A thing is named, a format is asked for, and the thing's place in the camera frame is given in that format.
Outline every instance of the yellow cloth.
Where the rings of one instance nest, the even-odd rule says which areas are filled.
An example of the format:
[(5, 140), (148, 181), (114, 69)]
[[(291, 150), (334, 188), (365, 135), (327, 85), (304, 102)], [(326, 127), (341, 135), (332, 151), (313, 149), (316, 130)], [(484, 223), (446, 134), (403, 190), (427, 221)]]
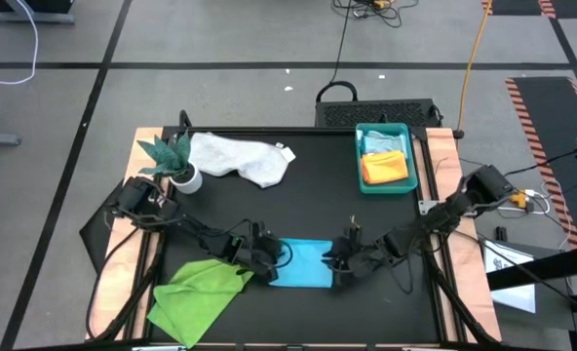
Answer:
[(407, 178), (407, 165), (401, 151), (363, 155), (363, 178), (368, 184), (381, 184)]

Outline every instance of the teal plastic bin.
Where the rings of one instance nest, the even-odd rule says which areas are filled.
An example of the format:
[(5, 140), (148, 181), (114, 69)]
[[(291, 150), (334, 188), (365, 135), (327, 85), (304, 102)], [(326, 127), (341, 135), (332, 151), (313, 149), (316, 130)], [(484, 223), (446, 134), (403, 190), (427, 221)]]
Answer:
[[(370, 185), (363, 179), (363, 168), (360, 160), (362, 159), (362, 135), (369, 131), (377, 131), (389, 136), (405, 135), (405, 149), (407, 150), (407, 178), (397, 181), (391, 181), (384, 184)], [(416, 167), (414, 167), (414, 153), (412, 151), (412, 139), (405, 123), (360, 123), (356, 126), (356, 159), (358, 164), (358, 182), (360, 190), (364, 194), (405, 194), (412, 191), (418, 185), (416, 176)]]

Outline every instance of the green cloth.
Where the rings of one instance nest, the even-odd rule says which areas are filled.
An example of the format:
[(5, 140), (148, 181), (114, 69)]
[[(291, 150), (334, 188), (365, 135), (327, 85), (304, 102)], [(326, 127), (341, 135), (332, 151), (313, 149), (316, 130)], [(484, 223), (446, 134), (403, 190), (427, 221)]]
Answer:
[(187, 348), (193, 347), (253, 273), (216, 259), (182, 266), (168, 285), (154, 288), (148, 320)]

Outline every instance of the wooden table frame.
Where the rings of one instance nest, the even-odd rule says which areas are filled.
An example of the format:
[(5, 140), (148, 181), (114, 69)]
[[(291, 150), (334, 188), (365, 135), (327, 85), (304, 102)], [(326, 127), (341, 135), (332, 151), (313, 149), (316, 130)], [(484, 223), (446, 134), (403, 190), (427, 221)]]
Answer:
[[(438, 194), (440, 199), (444, 199), (456, 190), (459, 179), (462, 176), (457, 150), (453, 141), (452, 130), (427, 129), (426, 131), (427, 144), (431, 156), (430, 162), (435, 172)], [(162, 134), (163, 128), (139, 128), (136, 130), (135, 141), (133, 143), (131, 156), (126, 169), (125, 179), (128, 179), (130, 176), (143, 176), (138, 173), (141, 168), (154, 166), (154, 162), (145, 154), (145, 152), (143, 152), (136, 141), (144, 140), (152, 142), (155, 135), (161, 136)], [(429, 200), (431, 199), (430, 188), (429, 182), (427, 181), (427, 171), (421, 150), (421, 144), (418, 140), (415, 140), (413, 146), (423, 199)], [(119, 244), (133, 229), (134, 228), (128, 219), (116, 218), (113, 222), (107, 253)], [(462, 218), (457, 230), (466, 235), (477, 238), (475, 225), (471, 219)], [(122, 248), (111, 257), (107, 266), (102, 271), (102, 277), (97, 286), (96, 298), (94, 300), (90, 320), (90, 326), (94, 334), (99, 334), (104, 331), (131, 294), (135, 279), (135, 270), (139, 259), (141, 237), (141, 232), (135, 234), (128, 243), (122, 246)], [(146, 269), (152, 260), (157, 239), (157, 235), (152, 235), (150, 238), (148, 255), (145, 262)], [(463, 238), (460, 235), (451, 235), (448, 239), (448, 247), (455, 277), (455, 285), (460, 298), (464, 301), (473, 316), (475, 316), (483, 328), (492, 337), (500, 340), (501, 334), (494, 313), (494, 305), (492, 304), (490, 289), (485, 276), (485, 269), (483, 267), (479, 244), (473, 240), (469, 240), (468, 238)], [(439, 251), (436, 257), (438, 264), (442, 266), (442, 251)], [(150, 289), (148, 288), (137, 306), (133, 338), (143, 337), (143, 326), (145, 316), (148, 312), (149, 294)], [(441, 301), (447, 339), (449, 341), (459, 341), (456, 337), (456, 327), (451, 305), (442, 291)], [(474, 339), (468, 330), (465, 330), (465, 333), (468, 340), (473, 342)], [(219, 346), (225, 344), (205, 345)], [(341, 345), (318, 344), (317, 346), (335, 347)], [(392, 345), (382, 344), (376, 346), (383, 347)]]

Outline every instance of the blue cloth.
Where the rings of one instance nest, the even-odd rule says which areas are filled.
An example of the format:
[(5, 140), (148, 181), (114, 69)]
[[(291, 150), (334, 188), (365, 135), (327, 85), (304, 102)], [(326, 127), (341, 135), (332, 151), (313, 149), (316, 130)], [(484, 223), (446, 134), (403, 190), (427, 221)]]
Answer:
[(388, 136), (376, 131), (368, 131), (363, 137), (363, 154), (401, 151), (407, 159), (405, 136)]
[[(331, 250), (330, 240), (281, 239), (292, 249), (292, 261), (278, 268), (278, 279), (269, 283), (274, 287), (331, 288), (332, 272), (321, 262), (322, 255)], [(289, 249), (282, 245), (284, 253), (279, 262), (289, 259)]]

